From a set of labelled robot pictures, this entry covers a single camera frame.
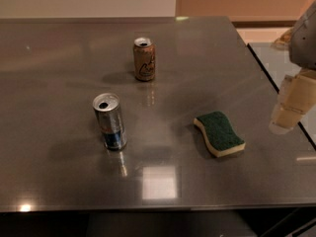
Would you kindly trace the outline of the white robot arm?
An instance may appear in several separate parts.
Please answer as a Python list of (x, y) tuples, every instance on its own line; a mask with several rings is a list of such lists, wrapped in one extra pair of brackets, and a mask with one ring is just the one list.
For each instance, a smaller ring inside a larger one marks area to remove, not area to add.
[(316, 105), (316, 1), (294, 24), (288, 50), (300, 71), (281, 82), (269, 125), (274, 134), (293, 130)]

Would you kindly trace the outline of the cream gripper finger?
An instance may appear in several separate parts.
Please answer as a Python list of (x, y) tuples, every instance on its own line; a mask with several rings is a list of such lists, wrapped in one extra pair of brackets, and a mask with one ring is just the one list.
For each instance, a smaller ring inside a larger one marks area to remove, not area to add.
[(269, 129), (277, 135), (287, 134), (316, 105), (316, 71), (302, 68), (295, 76), (286, 75), (281, 82)]

